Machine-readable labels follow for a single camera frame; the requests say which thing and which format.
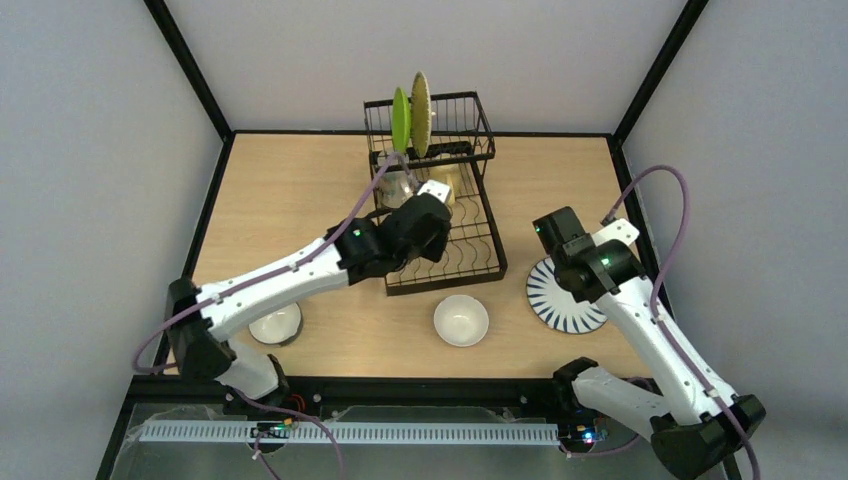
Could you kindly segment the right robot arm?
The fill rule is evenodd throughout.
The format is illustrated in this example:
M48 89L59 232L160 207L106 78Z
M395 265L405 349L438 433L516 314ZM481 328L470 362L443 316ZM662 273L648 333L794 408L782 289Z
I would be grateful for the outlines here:
M648 440L678 479L696 479L748 445L766 416L753 394L740 395L694 349L630 246L638 236L626 219L586 232L563 207L534 220L553 263L557 287L597 307L649 368L657 393L580 357L554 374L575 407L595 410Z

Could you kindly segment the green plate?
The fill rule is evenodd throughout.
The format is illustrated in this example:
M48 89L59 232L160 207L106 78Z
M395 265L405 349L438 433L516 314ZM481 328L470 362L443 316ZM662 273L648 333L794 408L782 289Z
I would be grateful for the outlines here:
M393 149L405 155L410 143L412 115L410 100L405 90L394 90L391 113L391 142Z

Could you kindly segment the black wire dish rack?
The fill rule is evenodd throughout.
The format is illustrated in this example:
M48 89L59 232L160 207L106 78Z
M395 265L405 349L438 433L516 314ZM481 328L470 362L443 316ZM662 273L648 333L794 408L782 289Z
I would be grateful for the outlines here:
M394 210L418 194L436 195L451 214L451 230L439 261L416 258L388 274L390 296L495 282L508 268L484 185L495 140L475 91L434 94L431 137L425 153L407 149L407 163L392 166L374 193L379 210Z

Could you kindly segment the round bamboo tray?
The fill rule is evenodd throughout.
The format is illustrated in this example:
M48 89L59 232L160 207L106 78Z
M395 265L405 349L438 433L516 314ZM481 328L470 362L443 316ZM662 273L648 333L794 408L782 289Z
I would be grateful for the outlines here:
M425 158L432 135L432 101L428 79L423 71L415 74L410 99L410 141L418 158Z

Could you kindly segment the blue striped white plate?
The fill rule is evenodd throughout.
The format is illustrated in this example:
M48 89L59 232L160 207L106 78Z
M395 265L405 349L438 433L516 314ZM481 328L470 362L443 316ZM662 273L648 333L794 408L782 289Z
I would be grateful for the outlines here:
M570 292L559 287L550 257L533 266L525 288L534 314L552 330L582 335L597 331L607 323L607 316L597 306L587 301L576 302Z

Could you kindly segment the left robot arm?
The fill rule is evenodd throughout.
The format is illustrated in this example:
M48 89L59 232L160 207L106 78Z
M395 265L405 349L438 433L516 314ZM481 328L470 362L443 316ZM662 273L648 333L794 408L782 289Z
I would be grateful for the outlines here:
M251 400L287 397L279 361L234 335L289 305L383 278L414 259L439 262L451 229L450 195L448 185L428 181L379 223L347 219L291 255L225 281L174 281L166 335L180 379L217 381Z

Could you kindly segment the yellow mug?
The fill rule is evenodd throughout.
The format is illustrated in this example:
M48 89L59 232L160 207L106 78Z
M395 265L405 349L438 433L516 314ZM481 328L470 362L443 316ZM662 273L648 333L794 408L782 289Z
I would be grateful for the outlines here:
M450 188L450 194L448 195L446 204L453 206L456 203L457 196L462 193L464 184L461 168L458 165L440 166L438 176L439 181Z

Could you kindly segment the clear glass cup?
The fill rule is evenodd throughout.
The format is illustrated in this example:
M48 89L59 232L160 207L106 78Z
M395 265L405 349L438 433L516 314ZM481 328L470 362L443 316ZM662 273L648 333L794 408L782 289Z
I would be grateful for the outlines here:
M377 186L377 197L379 205L384 208L399 208L407 199L412 197L418 190L419 182L413 175L408 158L398 152L390 153L382 166L399 166L399 170L387 170L381 177Z

